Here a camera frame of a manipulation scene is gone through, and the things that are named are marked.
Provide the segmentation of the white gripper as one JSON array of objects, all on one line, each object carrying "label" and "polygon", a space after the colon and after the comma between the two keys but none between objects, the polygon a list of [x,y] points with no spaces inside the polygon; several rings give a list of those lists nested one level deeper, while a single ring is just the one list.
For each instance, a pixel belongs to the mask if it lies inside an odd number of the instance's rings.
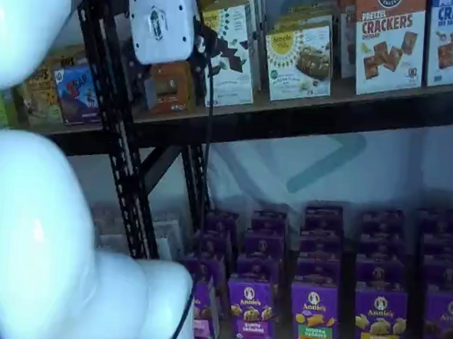
[{"label": "white gripper", "polygon": [[157,101],[150,65],[184,61],[204,72],[217,43],[217,33],[195,21],[195,0],[129,0],[135,58],[129,60],[133,108],[152,110]]}]

